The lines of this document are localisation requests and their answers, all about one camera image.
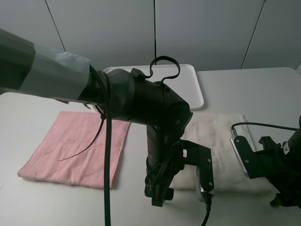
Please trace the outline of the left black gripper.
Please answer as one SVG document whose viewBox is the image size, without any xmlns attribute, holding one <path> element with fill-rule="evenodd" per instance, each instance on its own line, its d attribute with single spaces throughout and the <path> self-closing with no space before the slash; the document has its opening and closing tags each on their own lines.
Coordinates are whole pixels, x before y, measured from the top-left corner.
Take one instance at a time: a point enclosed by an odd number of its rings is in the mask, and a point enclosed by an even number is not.
<svg viewBox="0 0 301 226">
<path fill-rule="evenodd" d="M 168 144 L 164 135 L 147 133 L 148 156 L 144 194 L 155 207 L 163 207 L 164 200 L 171 201 L 174 189 L 170 188 L 176 174 L 184 169 L 183 149 L 179 141 Z"/>
</svg>

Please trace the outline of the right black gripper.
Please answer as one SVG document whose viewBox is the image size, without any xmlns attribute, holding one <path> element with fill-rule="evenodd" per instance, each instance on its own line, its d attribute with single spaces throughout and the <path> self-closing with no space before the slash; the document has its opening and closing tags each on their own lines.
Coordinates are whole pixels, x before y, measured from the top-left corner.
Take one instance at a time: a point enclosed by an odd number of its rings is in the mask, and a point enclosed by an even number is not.
<svg viewBox="0 0 301 226">
<path fill-rule="evenodd" d="M 277 189 L 270 206 L 300 207 L 301 172 L 284 161 L 282 146 L 275 143 L 271 137 L 261 137 L 259 143 L 263 149 L 255 153 L 256 175 L 266 178 Z"/>
</svg>

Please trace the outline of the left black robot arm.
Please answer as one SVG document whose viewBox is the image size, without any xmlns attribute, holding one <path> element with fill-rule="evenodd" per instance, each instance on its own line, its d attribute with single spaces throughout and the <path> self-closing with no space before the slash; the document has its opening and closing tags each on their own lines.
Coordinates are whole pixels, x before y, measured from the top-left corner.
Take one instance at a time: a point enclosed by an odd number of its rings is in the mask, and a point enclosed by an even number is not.
<svg viewBox="0 0 301 226">
<path fill-rule="evenodd" d="M 104 203 L 110 204 L 109 167 L 112 120 L 147 127 L 145 195 L 153 206 L 172 200 L 172 179 L 180 171 L 180 138 L 192 118 L 189 104 L 164 81 L 151 82 L 139 69 L 97 71 L 89 59 L 38 46 L 0 32 L 0 89 L 95 105 L 107 120 L 104 154 Z"/>
</svg>

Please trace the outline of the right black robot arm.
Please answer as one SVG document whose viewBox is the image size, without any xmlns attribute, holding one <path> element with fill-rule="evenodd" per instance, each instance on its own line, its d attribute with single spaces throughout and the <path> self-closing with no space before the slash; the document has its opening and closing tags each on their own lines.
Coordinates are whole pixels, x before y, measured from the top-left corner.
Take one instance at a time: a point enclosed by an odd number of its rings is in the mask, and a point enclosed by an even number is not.
<svg viewBox="0 0 301 226">
<path fill-rule="evenodd" d="M 271 137 L 261 137 L 263 150 L 256 153 L 261 176 L 277 190 L 271 207 L 301 206 L 301 129 L 283 144 L 277 144 Z"/>
</svg>

